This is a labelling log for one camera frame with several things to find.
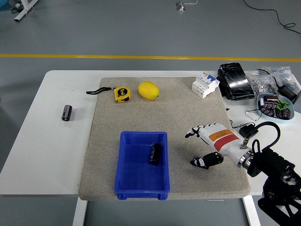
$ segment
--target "lemon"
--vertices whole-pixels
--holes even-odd
[[[156,99],[160,93],[159,88],[151,81],[142,82],[138,87],[138,91],[142,97],[148,100]]]

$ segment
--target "black case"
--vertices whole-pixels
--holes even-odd
[[[245,100],[255,97],[246,74],[239,63],[223,64],[217,74],[221,94],[228,100]]]

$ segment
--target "plastic bag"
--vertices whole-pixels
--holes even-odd
[[[273,93],[269,85],[276,87],[273,77],[265,71],[259,69],[249,71],[246,76],[256,97],[261,93]]]
[[[263,67],[263,69],[275,78],[277,87],[285,85],[296,94],[301,90],[301,86],[292,74],[290,67]]]

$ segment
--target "blue plastic bin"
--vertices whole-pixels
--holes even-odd
[[[162,146],[158,166],[150,164],[154,144]],[[167,199],[170,182],[166,132],[121,132],[114,190],[120,200]]]

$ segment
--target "white stand leg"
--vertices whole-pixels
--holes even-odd
[[[23,16],[27,14],[27,12],[33,7],[34,4],[38,2],[38,0],[32,0],[31,3],[28,3],[28,0],[21,0],[24,9],[16,16],[15,21],[20,21]]]
[[[248,195],[244,197],[243,202],[246,210],[246,215],[248,217],[249,225],[261,226],[252,196]]]
[[[72,226],[83,226],[85,221],[86,209],[88,201],[77,199],[76,210]]]

